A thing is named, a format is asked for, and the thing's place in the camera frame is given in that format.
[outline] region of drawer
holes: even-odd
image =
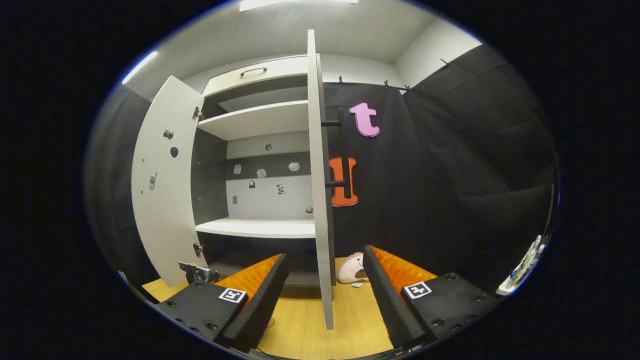
[[[207,97],[223,90],[259,81],[304,75],[307,73],[307,69],[308,63],[306,55],[265,61],[211,78],[204,88],[202,95]]]

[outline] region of white wall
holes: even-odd
[[[292,54],[284,54],[279,56],[266,56],[261,58],[252,58],[243,61],[229,63],[199,74],[192,75],[188,78],[180,79],[183,83],[189,85],[193,90],[202,93],[209,79],[225,72],[235,70],[241,67],[249,66],[253,63],[266,61],[273,58],[281,58]],[[338,82],[338,77],[342,76],[345,83],[369,83],[384,85],[388,80],[390,86],[404,87],[406,84],[396,68],[389,64],[375,60],[364,58],[355,58],[353,56],[320,54],[320,64],[322,68],[322,77],[324,82]],[[149,101],[153,101],[156,96],[153,95]]]
[[[451,61],[481,44],[466,31],[438,18],[404,50],[396,69],[407,85],[415,86],[445,65],[440,59]]]

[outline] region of black curtain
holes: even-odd
[[[358,203],[333,207],[335,255],[348,256],[369,244],[417,265],[424,253],[424,173],[412,120],[397,89],[369,84],[324,84],[329,156],[356,159],[353,192]],[[349,109],[366,102],[376,110],[375,137],[361,135]]]
[[[92,130],[84,164],[84,200],[96,240],[111,265],[148,299],[157,274],[142,245],[131,202],[133,151],[151,102],[118,84]]]
[[[553,144],[535,96],[495,51],[450,64],[403,95],[425,175],[424,266],[493,293],[544,231]]]

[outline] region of sticker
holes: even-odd
[[[162,136],[171,140],[173,138],[173,131],[169,129],[165,129],[164,132],[162,133]]]
[[[350,108],[349,112],[356,115],[356,127],[360,134],[369,138],[380,134],[380,128],[371,124],[371,116],[377,115],[376,110],[369,109],[366,102]]]
[[[149,175],[149,190],[154,191],[156,188],[156,177],[158,173]]]
[[[222,292],[222,294],[220,294],[218,298],[229,302],[238,303],[245,295],[246,291],[227,288]]]
[[[417,299],[419,297],[423,297],[428,293],[431,293],[431,289],[429,286],[424,283],[424,281],[418,282],[417,284],[405,286],[404,290],[409,294],[411,299]]]

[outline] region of drawer handle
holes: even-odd
[[[255,69],[251,69],[251,70],[247,70],[247,71],[243,71],[240,73],[240,76],[244,76],[245,73],[249,72],[249,71],[254,71],[254,70],[262,70],[262,71],[267,71],[267,68],[265,67],[257,67]]]

